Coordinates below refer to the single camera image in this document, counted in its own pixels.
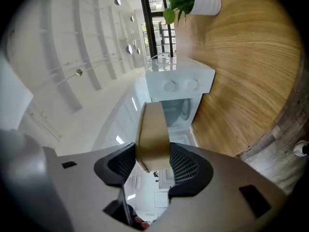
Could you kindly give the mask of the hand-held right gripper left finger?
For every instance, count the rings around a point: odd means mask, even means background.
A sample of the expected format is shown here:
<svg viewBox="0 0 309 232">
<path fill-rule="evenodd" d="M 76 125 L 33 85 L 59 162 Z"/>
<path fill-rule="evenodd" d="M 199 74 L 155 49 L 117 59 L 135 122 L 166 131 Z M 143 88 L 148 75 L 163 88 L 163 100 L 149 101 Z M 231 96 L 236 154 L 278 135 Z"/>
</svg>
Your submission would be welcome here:
<svg viewBox="0 0 309 232">
<path fill-rule="evenodd" d="M 131 232 L 124 183 L 133 143 L 59 157 L 28 135 L 0 133 L 0 187 L 15 232 Z"/>
</svg>

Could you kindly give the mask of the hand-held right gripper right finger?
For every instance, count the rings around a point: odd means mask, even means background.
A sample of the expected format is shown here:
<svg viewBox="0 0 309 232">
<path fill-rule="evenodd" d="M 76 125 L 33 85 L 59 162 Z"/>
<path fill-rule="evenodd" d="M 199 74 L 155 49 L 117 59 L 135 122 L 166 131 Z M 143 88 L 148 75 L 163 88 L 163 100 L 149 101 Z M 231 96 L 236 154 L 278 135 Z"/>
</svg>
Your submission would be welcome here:
<svg viewBox="0 0 309 232">
<path fill-rule="evenodd" d="M 194 146 L 171 143 L 197 173 L 169 190 L 169 206 L 151 232 L 259 232 L 287 197 L 245 162 Z"/>
</svg>

